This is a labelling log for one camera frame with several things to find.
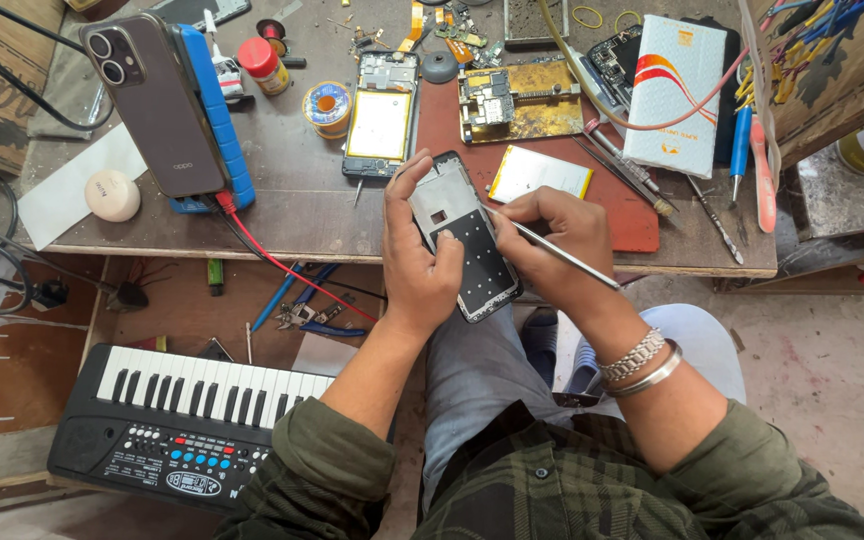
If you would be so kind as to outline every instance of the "jeans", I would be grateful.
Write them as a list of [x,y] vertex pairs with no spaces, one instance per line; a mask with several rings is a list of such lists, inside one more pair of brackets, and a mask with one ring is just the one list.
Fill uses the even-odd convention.
[[[674,339],[688,363],[726,398],[745,404],[735,345],[711,314],[695,305],[672,303],[640,315],[665,338]],[[510,305],[474,325],[456,309],[432,334],[425,387],[422,508],[426,512],[452,454],[516,400],[522,400],[535,419],[569,429],[574,414],[622,418],[618,403],[608,396],[584,408],[555,403],[551,390],[525,359]]]

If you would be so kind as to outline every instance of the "red cap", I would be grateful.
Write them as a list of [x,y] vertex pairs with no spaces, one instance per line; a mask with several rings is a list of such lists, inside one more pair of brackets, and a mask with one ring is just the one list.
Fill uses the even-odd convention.
[[249,75],[262,79],[279,67],[279,55],[263,37],[250,37],[239,47],[239,65]]

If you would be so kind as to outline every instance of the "pliers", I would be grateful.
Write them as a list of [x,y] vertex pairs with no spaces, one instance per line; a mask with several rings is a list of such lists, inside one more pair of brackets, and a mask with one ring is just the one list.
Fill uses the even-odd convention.
[[[316,278],[327,278],[336,268],[340,266],[338,262],[331,262],[322,267],[316,274]],[[321,281],[312,279],[315,285],[319,285]],[[279,330],[298,327],[299,330],[306,332],[314,332],[326,336],[334,336],[337,338],[356,338],[364,336],[365,329],[362,328],[343,328],[327,325],[333,317],[342,313],[346,307],[338,301],[332,303],[329,307],[322,311],[316,311],[308,306],[308,302],[315,296],[316,288],[309,285],[298,295],[298,298],[291,303],[283,303],[280,307],[281,313],[275,316],[276,319],[282,321],[278,327]],[[355,298],[346,293],[342,295],[342,301],[348,304],[355,302]]]

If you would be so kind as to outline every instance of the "plaid shirt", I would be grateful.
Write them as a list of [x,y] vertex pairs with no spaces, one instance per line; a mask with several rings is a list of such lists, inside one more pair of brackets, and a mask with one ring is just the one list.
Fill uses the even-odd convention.
[[[517,401],[449,461],[413,538],[864,538],[778,429],[738,402],[689,456],[651,472],[625,423],[536,421]],[[221,540],[369,538],[388,503],[392,445],[316,399],[272,432]]]

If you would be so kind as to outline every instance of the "silver bangle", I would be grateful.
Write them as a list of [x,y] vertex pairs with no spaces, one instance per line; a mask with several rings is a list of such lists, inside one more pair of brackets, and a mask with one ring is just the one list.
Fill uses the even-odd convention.
[[629,377],[651,361],[665,345],[666,340],[659,333],[659,329],[655,327],[649,328],[649,332],[645,334],[645,337],[632,350],[629,350],[626,355],[619,358],[617,362],[602,366],[602,378],[607,382],[614,383]]
[[654,387],[671,375],[672,372],[675,371],[675,368],[679,367],[679,363],[682,361],[682,348],[672,339],[666,339],[665,341],[672,346],[672,353],[669,354],[661,365],[635,384],[626,386],[625,388],[616,388],[614,390],[606,388],[606,394],[612,398],[627,398],[642,392],[642,390],[645,390],[648,387]]

